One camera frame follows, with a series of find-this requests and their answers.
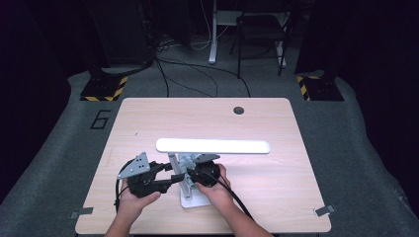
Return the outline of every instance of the table bracket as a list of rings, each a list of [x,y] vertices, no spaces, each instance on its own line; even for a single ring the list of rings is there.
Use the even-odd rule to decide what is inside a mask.
[[[71,211],[70,215],[68,216],[69,219],[77,219],[79,215],[82,214],[91,214],[93,213],[93,207],[83,207],[78,210]]]
[[[317,216],[322,216],[324,214],[331,214],[336,211],[336,208],[333,205],[323,206],[314,211],[314,214]]]

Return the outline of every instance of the chair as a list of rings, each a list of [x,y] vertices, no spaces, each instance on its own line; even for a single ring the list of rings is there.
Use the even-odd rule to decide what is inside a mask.
[[[270,58],[273,56],[242,56],[243,44],[265,44],[267,52],[278,43],[282,43],[281,55],[274,56],[281,58],[278,76],[284,64],[284,56],[287,50],[288,41],[295,23],[295,0],[247,0],[240,17],[236,19],[237,32],[231,46],[230,54],[238,44],[238,65],[237,78],[240,78],[240,64],[243,59]],[[290,13],[286,22],[281,25],[278,18],[273,13]]]

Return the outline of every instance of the black controller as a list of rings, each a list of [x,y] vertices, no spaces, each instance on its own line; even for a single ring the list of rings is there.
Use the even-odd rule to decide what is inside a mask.
[[[219,166],[213,161],[198,163],[194,169],[187,169],[192,182],[198,182],[205,187],[212,187],[217,183],[220,176]]]

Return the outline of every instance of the dark curtain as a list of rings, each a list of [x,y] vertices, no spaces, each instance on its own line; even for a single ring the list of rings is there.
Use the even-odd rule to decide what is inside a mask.
[[[327,69],[361,1],[317,0],[296,73]],[[419,3],[361,3],[368,11],[338,76],[354,89],[372,145],[419,216]]]
[[[65,109],[68,76],[86,70],[62,13],[54,1],[0,1],[0,201]]]
[[[94,19],[85,1],[24,0],[67,76],[86,71],[87,63],[109,67]]]

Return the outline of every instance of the black cable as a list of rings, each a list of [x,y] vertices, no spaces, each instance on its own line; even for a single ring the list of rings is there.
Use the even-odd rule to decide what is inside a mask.
[[[140,71],[143,71],[144,69],[146,69],[150,65],[151,65],[151,62],[142,65],[142,67],[140,67],[140,68],[133,69],[133,70],[130,70],[130,71],[125,71],[125,72],[120,72],[120,73],[108,73],[108,74],[113,75],[113,76],[130,76],[132,74],[135,74],[135,73],[138,73]]]
[[[124,165],[123,165],[123,167],[120,169],[120,172],[118,173],[118,174],[120,174],[125,168],[126,168],[126,166],[128,166],[132,161],[133,161],[134,159],[132,159],[132,160],[130,160],[130,161],[128,161],[128,162],[126,162]],[[115,208],[116,208],[116,210],[117,210],[117,212],[118,212],[118,208],[120,207],[120,195],[121,195],[121,193],[124,191],[124,190],[126,190],[126,188],[125,189],[123,189],[121,192],[120,192],[120,180],[118,180],[117,179],[117,183],[115,184],[115,203],[114,203],[114,206],[115,206]]]
[[[160,73],[163,75],[164,81],[165,81],[165,83],[166,83],[166,88],[167,88],[167,97],[169,97],[169,86],[168,86],[168,84],[167,84],[167,80],[169,80],[169,81],[171,81],[171,82],[173,82],[173,83],[175,83],[175,84],[177,84],[177,85],[179,85],[179,86],[181,86],[181,87],[184,87],[184,88],[186,88],[186,89],[188,89],[188,90],[196,91],[196,92],[199,92],[199,93],[201,93],[201,94],[203,94],[203,95],[206,95],[206,96],[208,96],[208,97],[212,97],[212,98],[213,98],[213,96],[212,96],[212,95],[210,95],[210,94],[208,94],[208,93],[205,93],[205,92],[203,92],[203,91],[200,91],[200,90],[197,90],[197,89],[194,89],[194,88],[191,88],[191,87],[185,86],[185,85],[182,85],[181,83],[179,83],[179,82],[177,82],[177,81],[175,81],[175,80],[171,79],[170,77],[168,77],[168,76],[164,73],[163,68],[162,68],[162,66],[161,66],[161,64],[160,64],[160,60],[159,60],[158,58],[155,58],[155,61],[156,61],[156,63],[157,63],[157,67],[159,68]]]
[[[166,84],[166,97],[169,98],[169,84],[167,83],[167,76],[164,74],[163,67],[160,64],[159,60],[155,60],[157,63],[157,68],[159,69],[161,75],[163,76],[164,83]]]
[[[177,65],[188,65],[188,66],[203,67],[203,68],[208,68],[208,69],[212,69],[212,70],[218,70],[218,71],[222,71],[222,72],[226,72],[226,73],[232,74],[232,75],[234,75],[235,77],[237,77],[239,80],[241,80],[243,82],[243,84],[244,84],[244,86],[246,88],[246,91],[247,91],[247,96],[249,98],[251,98],[250,92],[249,92],[249,87],[247,86],[246,81],[244,81],[244,79],[241,76],[238,76],[234,72],[231,72],[231,71],[228,71],[228,70],[225,70],[225,69],[221,69],[221,68],[205,66],[205,65],[193,64],[193,63],[186,63],[185,64],[185,63],[180,63],[180,62],[168,61],[167,59],[158,58],[157,56],[155,58],[158,59],[159,61],[166,62],[166,63],[177,64]]]
[[[194,91],[198,91],[198,92],[200,92],[200,93],[202,93],[202,94],[205,94],[205,95],[207,95],[207,96],[209,96],[209,97],[212,97],[212,98],[216,98],[217,96],[218,96],[218,84],[216,83],[216,81],[211,77],[211,76],[209,76],[208,74],[206,74],[205,73],[205,71],[203,71],[203,70],[200,70],[200,69],[198,69],[198,68],[195,68],[194,66],[192,66],[192,65],[190,65],[190,64],[188,64],[187,62],[184,62],[184,61],[181,61],[181,60],[178,60],[178,59],[172,59],[172,60],[175,60],[175,61],[178,61],[178,62],[180,62],[180,63],[182,63],[181,65],[186,65],[186,66],[189,66],[189,67],[191,67],[191,68],[193,68],[193,69],[195,69],[195,70],[197,70],[197,71],[199,71],[199,72],[201,72],[201,73],[203,73],[204,75],[206,75],[212,82],[213,82],[213,84],[215,85],[215,96],[210,96],[209,94],[207,94],[207,93],[204,93],[204,92],[202,92],[202,91],[198,91],[198,90],[196,90],[196,89],[192,89],[192,88],[189,88],[189,87],[186,87],[186,86],[184,86],[184,85],[181,85],[181,86],[183,86],[183,87],[185,87],[185,88],[187,88],[187,89],[190,89],[190,90],[194,90]]]
[[[250,214],[249,210],[246,208],[246,206],[244,205],[244,203],[241,201],[241,199],[238,197],[238,195],[231,189],[231,187],[227,184],[227,182],[225,182],[225,184],[223,184],[220,180],[216,179],[215,177],[213,177],[211,174],[209,174],[208,172],[201,170],[201,169],[197,169],[199,172],[203,172],[204,174],[206,174],[207,176],[209,176],[211,179],[213,179],[214,181],[216,181],[217,183],[221,184],[230,194],[231,196],[237,201],[237,203],[240,205],[241,209],[243,210],[243,212],[249,216],[252,220],[255,220],[253,218],[253,216]]]
[[[169,50],[170,46],[173,45],[174,39],[163,39],[158,46],[156,46],[156,50],[158,52],[167,51]]]

